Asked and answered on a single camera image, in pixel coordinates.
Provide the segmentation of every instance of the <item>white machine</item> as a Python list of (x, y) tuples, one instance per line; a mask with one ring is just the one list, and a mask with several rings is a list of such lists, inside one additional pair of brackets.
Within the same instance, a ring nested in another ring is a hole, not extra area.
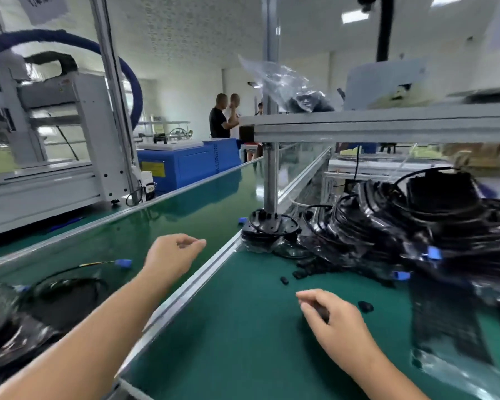
[[(115, 204), (138, 190), (133, 135), (131, 129), (127, 137), (118, 128), (104, 77), (69, 71), (26, 84), (13, 77), (14, 64), (11, 52), (0, 54), (0, 117), (4, 119), (0, 149), (11, 151), (17, 168), (0, 172), (0, 233), (94, 203)], [(55, 107), (75, 109), (77, 114), (33, 117), (34, 111)], [(90, 161), (48, 161), (37, 129), (70, 125), (81, 126)]]

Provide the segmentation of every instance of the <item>green conveyor belt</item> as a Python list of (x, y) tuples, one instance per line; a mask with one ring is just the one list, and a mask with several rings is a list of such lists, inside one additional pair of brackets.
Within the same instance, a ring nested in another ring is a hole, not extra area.
[[(375, 310), (364, 318), (375, 340), (427, 396), (476, 398), (413, 366), (406, 282), (389, 289), (349, 272), (296, 281), (294, 269), (294, 262), (270, 254), (232, 254), (123, 379), (154, 400), (366, 398), (329, 360), (302, 318), (295, 292), (322, 288), (352, 303), (373, 303)], [(485, 315), (479, 320), (500, 370), (500, 323)]]
[[(308, 143), (281, 150), (280, 187), (285, 188), (324, 148), (324, 145)], [(102, 272), (101, 276), (116, 289), (142, 268), (155, 238), (172, 233), (207, 239), (207, 248), (194, 262), (187, 275), (190, 276), (237, 233), (240, 217), (262, 207), (262, 191), (263, 161), (260, 160), (2, 264), (0, 282), (27, 285), (83, 263), (132, 259), (133, 267), (128, 271), (113, 265), (94, 270)]]

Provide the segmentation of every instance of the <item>forearm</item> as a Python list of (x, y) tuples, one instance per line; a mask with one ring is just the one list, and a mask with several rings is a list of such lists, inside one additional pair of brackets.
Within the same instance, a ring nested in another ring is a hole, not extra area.
[(141, 275), (0, 387), (0, 400), (99, 400), (169, 288)]
[(352, 377), (371, 400), (429, 400), (382, 352)]

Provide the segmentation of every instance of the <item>metal shelf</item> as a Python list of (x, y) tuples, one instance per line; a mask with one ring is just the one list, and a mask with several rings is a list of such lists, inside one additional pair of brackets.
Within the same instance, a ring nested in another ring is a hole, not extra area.
[(500, 103), (243, 117), (257, 142), (500, 142)]

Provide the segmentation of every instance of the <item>white shirt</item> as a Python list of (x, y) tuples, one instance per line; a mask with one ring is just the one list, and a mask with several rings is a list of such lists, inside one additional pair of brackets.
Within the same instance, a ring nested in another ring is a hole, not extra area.
[[(222, 111), (222, 113), (226, 117), (226, 120), (230, 120), (230, 116), (231, 116), (231, 108), (230, 107), (227, 107), (226, 109), (224, 109)], [(235, 115), (237, 117), (237, 120), (239, 120), (241, 114), (239, 113), (239, 111), (237, 109), (235, 109)], [(237, 125), (233, 129), (230, 129), (230, 137), (234, 138), (234, 139), (240, 139), (240, 137), (239, 137), (239, 125)]]

